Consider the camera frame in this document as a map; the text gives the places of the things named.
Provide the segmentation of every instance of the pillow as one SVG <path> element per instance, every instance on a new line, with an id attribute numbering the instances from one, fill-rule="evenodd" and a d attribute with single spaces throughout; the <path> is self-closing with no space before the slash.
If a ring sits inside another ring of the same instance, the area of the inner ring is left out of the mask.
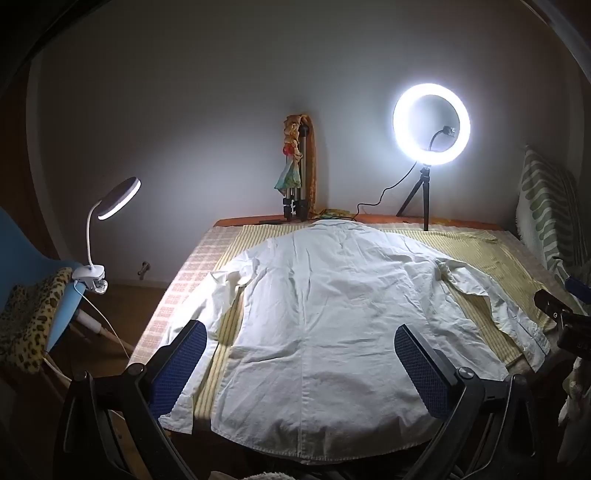
<path id="1" fill-rule="evenodd" d="M 72 269 L 64 267 L 34 285 L 12 288 L 0 312 L 0 361 L 31 374 L 41 368 L 53 316 L 71 276 Z"/>
<path id="2" fill-rule="evenodd" d="M 561 283 L 587 261 L 575 180 L 534 150 L 525 153 L 517 230 L 525 246 Z"/>

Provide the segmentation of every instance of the pink plaid cloth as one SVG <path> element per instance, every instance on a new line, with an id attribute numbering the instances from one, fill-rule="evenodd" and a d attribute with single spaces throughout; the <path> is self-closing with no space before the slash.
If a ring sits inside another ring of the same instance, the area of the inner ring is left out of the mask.
<path id="1" fill-rule="evenodd" d="M 189 296 L 205 275 L 215 267 L 230 244 L 240 233 L 240 226 L 215 226 L 210 229 L 185 261 L 173 282 L 168 286 L 154 315 L 144 330 L 129 364 L 145 364 L 155 354 L 168 321 L 177 305 Z"/>

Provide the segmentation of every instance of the yellow striped cloth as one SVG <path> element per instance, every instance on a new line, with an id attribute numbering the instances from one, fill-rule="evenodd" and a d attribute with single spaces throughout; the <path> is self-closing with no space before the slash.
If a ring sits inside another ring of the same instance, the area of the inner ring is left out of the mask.
<path id="1" fill-rule="evenodd" d="M 233 257 L 244 250 L 254 247 L 268 238 L 285 235 L 309 224 L 283 225 L 245 225 L 234 242 L 228 247 L 215 266 L 218 270 Z M 526 314 L 544 330 L 551 329 L 555 323 L 543 315 L 534 305 L 534 293 L 544 288 L 543 284 L 533 279 L 509 249 L 494 235 L 486 231 L 450 232 L 406 230 L 398 228 L 380 228 L 384 232 L 395 232 L 414 238 L 446 255 L 466 262 L 489 274 Z M 448 284 L 466 317 L 479 327 L 483 340 L 506 365 L 521 356 L 521 352 L 506 334 L 502 333 L 491 318 L 491 311 L 482 297 L 465 295 Z M 194 412 L 197 427 L 204 422 L 209 424 L 213 400 L 222 379 L 228 360 L 230 347 L 242 324 L 242 293 L 237 296 L 232 308 L 224 315 L 219 332 L 219 344 L 210 367 L 194 397 Z"/>

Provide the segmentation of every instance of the blue chair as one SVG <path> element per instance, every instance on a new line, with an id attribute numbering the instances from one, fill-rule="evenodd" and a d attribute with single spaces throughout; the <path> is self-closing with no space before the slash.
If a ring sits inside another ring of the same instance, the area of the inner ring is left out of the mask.
<path id="1" fill-rule="evenodd" d="M 14 285 L 33 285 L 62 267 L 75 270 L 77 262 L 52 260 L 37 251 L 16 223 L 0 208 L 0 310 L 4 308 Z M 85 286 L 79 283 L 78 292 L 84 293 Z M 80 303 L 80 293 L 74 290 L 70 282 L 61 298 L 49 336 L 46 352 L 52 349 L 64 332 Z"/>

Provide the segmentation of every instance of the blue textured pad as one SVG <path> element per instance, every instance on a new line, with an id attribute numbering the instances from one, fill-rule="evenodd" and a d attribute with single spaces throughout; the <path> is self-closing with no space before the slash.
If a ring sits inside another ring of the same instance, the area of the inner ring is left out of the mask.
<path id="1" fill-rule="evenodd" d="M 195 369 L 195 365 L 205 351 L 207 330 L 197 322 L 174 356 L 158 374 L 152 383 L 152 401 L 150 412 L 155 419 L 170 413 L 183 387 Z"/>
<path id="2" fill-rule="evenodd" d="M 452 412 L 449 389 L 421 349 L 402 328 L 396 330 L 394 335 L 394 349 L 427 411 L 432 417 L 446 419 Z"/>

